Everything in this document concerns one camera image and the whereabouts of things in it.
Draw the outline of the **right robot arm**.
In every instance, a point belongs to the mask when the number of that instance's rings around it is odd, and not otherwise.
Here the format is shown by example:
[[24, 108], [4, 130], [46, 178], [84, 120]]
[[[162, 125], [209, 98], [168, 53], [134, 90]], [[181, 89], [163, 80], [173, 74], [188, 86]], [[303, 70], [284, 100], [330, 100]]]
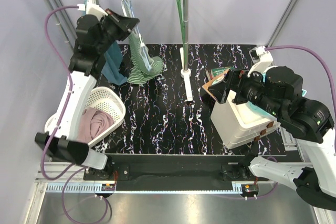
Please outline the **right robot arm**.
[[217, 102], [251, 102], [276, 118], [306, 151], [312, 167], [293, 170], [288, 165], [247, 154], [238, 163], [244, 180], [263, 177], [283, 184], [306, 203], [335, 210], [335, 126], [329, 109], [321, 102], [302, 96], [303, 78], [286, 66], [272, 67], [265, 74], [230, 69], [221, 81], [208, 87]]

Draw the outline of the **green velvet hanger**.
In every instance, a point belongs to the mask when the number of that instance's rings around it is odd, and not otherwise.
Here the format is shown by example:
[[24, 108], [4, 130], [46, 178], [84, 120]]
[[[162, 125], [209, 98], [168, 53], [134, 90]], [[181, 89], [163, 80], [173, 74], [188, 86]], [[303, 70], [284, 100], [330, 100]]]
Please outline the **green velvet hanger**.
[[182, 61], [182, 69], [186, 71], [187, 63], [185, 62], [185, 42], [186, 42], [186, 35], [185, 35], [185, 25], [184, 25], [184, 4], [182, 0], [176, 0], [177, 11], [179, 15], [179, 23], [180, 23], [180, 32], [181, 32], [181, 40], [182, 40], [182, 48], [181, 48], [181, 61]]

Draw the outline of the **green striped tank top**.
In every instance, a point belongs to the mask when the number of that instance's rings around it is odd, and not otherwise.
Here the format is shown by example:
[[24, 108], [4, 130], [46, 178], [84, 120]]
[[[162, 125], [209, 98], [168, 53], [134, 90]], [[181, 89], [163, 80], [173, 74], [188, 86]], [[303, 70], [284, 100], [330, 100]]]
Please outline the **green striped tank top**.
[[163, 72], [164, 62], [162, 58], [149, 55], [149, 49], [143, 41], [138, 25], [128, 36], [131, 62], [133, 67], [130, 70], [127, 82], [130, 84], [144, 84], [159, 76]]

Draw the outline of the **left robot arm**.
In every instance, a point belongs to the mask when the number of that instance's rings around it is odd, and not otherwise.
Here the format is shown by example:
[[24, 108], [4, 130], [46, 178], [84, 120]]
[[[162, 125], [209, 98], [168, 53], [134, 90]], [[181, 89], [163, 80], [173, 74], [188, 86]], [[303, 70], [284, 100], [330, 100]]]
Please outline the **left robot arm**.
[[123, 41], [140, 22], [106, 9], [102, 14], [85, 14], [77, 19], [76, 40], [70, 63], [65, 66], [67, 84], [56, 112], [56, 120], [46, 132], [35, 135], [43, 156], [58, 158], [84, 168], [94, 168], [103, 180], [113, 175], [108, 158], [77, 140], [80, 118], [103, 66], [104, 54], [115, 41]]

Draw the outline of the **pink tank top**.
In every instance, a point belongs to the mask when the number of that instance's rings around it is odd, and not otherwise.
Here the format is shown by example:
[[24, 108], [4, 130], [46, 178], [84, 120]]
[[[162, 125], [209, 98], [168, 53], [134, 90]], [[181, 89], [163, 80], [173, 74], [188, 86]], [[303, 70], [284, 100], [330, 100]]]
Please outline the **pink tank top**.
[[89, 143], [113, 124], [114, 120], [110, 114], [87, 107], [80, 119], [77, 141]]

